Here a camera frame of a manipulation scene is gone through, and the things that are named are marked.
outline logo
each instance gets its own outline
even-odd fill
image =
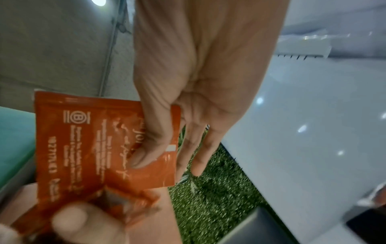
[[[72,111],[64,110],[63,111],[63,122],[64,123],[74,123],[74,124],[90,124],[90,115],[91,112],[82,112],[82,111]]]

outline sauce packet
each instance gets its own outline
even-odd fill
[[[14,223],[20,233],[48,231],[50,217],[75,201],[132,224],[157,210],[147,189],[175,184],[179,107],[171,108],[170,145],[141,169],[130,168],[145,138],[140,102],[36,91],[35,113],[38,204]]]

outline fingernail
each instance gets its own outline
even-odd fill
[[[52,218],[52,228],[59,233],[76,233],[86,224],[88,214],[76,206],[64,207]]]
[[[132,168],[138,168],[140,166],[143,158],[145,157],[146,151],[144,148],[138,148],[133,156],[130,158],[130,165]]]

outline turf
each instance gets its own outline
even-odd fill
[[[222,145],[200,177],[189,171],[187,176],[184,183],[169,188],[184,244],[217,243],[258,206],[265,207],[291,236]]]

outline teal surface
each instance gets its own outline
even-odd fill
[[[0,107],[0,189],[35,152],[35,114]]]

